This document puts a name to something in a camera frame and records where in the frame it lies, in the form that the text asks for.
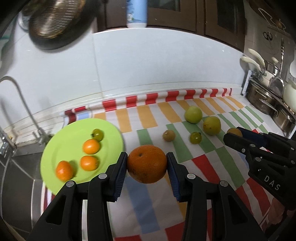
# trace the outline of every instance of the white handle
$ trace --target white handle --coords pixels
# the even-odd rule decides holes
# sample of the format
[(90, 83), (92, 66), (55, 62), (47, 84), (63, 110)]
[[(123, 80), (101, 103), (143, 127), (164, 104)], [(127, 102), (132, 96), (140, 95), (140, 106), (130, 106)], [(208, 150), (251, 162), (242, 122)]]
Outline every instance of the white handle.
[(274, 64), (277, 64), (277, 63), (279, 62), (275, 57), (271, 57), (271, 61), (272, 61)]
[(250, 52), (250, 54), (254, 55), (257, 59), (259, 59), (262, 66), (265, 66), (264, 59), (261, 57), (261, 55), (258, 52), (256, 52), (253, 49), (248, 49), (248, 51)]
[(249, 63), (249, 64), (254, 64), (255, 65), (255, 68), (257, 69), (258, 73), (260, 73), (261, 69), (260, 69), (260, 65), (253, 59), (249, 58), (249, 57), (246, 57), (246, 56), (242, 56), (241, 57), (241, 60), (246, 62), (246, 63)]

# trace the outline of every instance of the green plate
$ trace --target green plate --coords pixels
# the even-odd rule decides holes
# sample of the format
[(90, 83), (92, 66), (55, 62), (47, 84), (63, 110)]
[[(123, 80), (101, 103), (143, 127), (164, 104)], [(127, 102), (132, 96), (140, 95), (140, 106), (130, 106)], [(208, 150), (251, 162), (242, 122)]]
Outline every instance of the green plate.
[[(99, 167), (91, 172), (84, 171), (79, 165), (80, 158), (86, 155), (82, 151), (82, 145), (86, 140), (91, 139), (91, 133), (96, 128), (104, 132), (104, 138), (100, 142), (101, 149), (94, 154), (99, 160)], [(55, 175), (56, 166), (60, 161), (68, 161), (74, 168), (73, 181), (84, 183), (106, 172), (109, 165), (117, 162), (122, 151), (122, 136), (113, 124), (95, 118), (79, 120), (65, 126), (47, 144), (41, 158), (41, 176), (46, 186), (56, 195), (65, 184)]]

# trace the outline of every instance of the striped tablecloth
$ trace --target striped tablecloth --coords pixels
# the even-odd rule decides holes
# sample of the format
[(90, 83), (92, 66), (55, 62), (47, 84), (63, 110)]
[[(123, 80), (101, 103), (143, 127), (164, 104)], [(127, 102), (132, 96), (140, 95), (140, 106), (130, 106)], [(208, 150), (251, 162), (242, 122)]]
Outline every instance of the striped tablecloth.
[[(230, 95), (231, 89), (204, 89), (129, 96), (121, 104), (113, 99), (97, 104), (99, 108), (84, 106), (76, 108), (80, 111), (66, 111), (64, 125), (84, 118), (100, 118), (111, 122), (122, 132), (128, 154), (146, 144), (158, 146), (165, 153), (173, 152), (178, 163), (203, 180), (212, 183), (226, 180), (264, 230), (273, 197), (248, 176), (244, 155), (225, 146), (223, 136), (230, 127), (237, 126), (255, 132), (271, 130), (252, 108)], [(203, 121), (197, 125), (185, 121), (184, 112), (191, 105), (201, 108), (203, 119), (217, 116), (221, 120), (222, 130), (217, 136), (203, 133)], [(173, 142), (162, 139), (162, 133), (167, 129), (176, 133)], [(202, 133), (199, 145), (189, 142), (189, 134), (194, 131)], [(44, 186), (42, 197), (41, 212), (54, 195)], [(86, 205), (83, 239), (87, 239), (85, 208)], [(181, 240), (186, 203), (178, 203), (174, 198), (167, 174), (156, 183), (142, 184), (127, 173), (121, 196), (117, 202), (109, 203), (108, 209), (116, 241)], [(210, 203), (208, 223), (211, 223)], [(208, 225), (207, 239), (211, 240), (211, 225)]]

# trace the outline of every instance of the bottle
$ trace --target bottle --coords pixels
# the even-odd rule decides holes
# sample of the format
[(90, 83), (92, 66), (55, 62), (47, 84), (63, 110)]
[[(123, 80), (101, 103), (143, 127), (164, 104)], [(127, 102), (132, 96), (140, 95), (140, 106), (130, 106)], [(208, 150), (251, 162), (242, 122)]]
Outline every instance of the bottle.
[(128, 28), (147, 26), (147, 0), (126, 0), (126, 25)]

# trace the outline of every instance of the cabinet door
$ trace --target cabinet door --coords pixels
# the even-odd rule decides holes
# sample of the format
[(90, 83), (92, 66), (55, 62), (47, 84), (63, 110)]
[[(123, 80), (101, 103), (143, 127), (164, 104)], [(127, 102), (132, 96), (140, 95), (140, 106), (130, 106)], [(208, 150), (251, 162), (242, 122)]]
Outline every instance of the cabinet door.
[(244, 51), (243, 0), (205, 0), (205, 35)]
[[(105, 8), (107, 28), (126, 26), (126, 0), (108, 0)], [(148, 0), (147, 24), (195, 32), (195, 0)]]

